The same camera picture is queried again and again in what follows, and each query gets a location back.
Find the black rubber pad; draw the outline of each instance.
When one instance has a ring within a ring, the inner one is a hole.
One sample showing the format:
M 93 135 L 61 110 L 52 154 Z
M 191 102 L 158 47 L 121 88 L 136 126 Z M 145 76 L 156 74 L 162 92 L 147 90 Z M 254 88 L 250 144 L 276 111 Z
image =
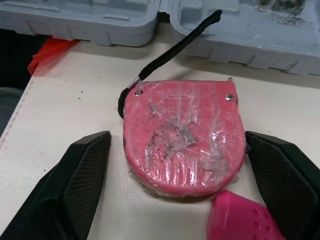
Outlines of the black rubber pad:
M 246 141 L 258 189 L 282 235 L 318 240 L 320 181 L 309 177 L 320 170 L 292 143 L 253 132 Z

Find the pink tape measure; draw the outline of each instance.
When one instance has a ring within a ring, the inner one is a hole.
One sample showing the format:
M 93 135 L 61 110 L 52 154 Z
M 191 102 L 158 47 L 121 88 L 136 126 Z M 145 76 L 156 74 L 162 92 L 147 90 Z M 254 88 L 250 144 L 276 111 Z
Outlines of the pink tape measure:
M 127 162 L 135 176 L 160 195 L 213 194 L 233 180 L 244 161 L 245 132 L 233 82 L 141 82 L 218 22 L 221 13 L 215 11 L 148 64 L 120 95 Z

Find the pink plastic piece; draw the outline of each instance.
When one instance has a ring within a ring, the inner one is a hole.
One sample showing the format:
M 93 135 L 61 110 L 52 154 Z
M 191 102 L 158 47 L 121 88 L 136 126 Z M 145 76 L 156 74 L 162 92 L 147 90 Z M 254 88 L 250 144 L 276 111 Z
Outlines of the pink plastic piece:
M 132 172 L 158 194 L 217 192 L 246 152 L 233 82 L 140 83 L 125 100 L 123 144 Z
M 230 191 L 212 202 L 207 240 L 285 240 L 268 209 Z

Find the white table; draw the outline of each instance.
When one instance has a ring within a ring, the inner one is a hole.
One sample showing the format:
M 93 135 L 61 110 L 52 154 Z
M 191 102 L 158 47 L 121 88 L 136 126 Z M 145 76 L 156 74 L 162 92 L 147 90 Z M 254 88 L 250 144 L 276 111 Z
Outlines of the white table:
M 150 196 L 128 174 L 123 150 L 118 97 L 145 65 L 169 49 L 167 28 L 161 25 L 157 37 L 141 48 L 81 42 L 51 64 L 51 69 L 38 67 L 0 139 L 0 234 L 71 143 L 110 130 L 106 182 L 88 239 L 206 239 L 210 199 L 181 203 Z M 319 76 L 179 55 L 148 81 L 224 81 L 228 77 L 233 77 L 237 87 L 245 130 L 295 143 L 320 167 Z M 228 189 L 263 203 L 248 160 L 238 176 L 239 181 Z

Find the textured grip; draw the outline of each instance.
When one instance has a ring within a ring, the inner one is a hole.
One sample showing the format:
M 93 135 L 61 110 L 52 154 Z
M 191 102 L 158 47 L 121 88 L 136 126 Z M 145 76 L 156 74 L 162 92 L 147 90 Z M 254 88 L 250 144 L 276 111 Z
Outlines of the textured grip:
M 63 205 L 78 240 L 87 239 L 96 213 L 109 153 L 108 137 L 86 149 L 63 193 Z
M 287 240 L 313 239 L 311 228 L 319 197 L 305 177 L 308 173 L 301 171 L 295 158 L 286 151 L 298 148 L 278 138 L 252 132 L 246 133 L 246 141 L 258 189 L 283 236 Z M 296 158 L 303 156 L 310 161 L 303 153 L 295 155 Z

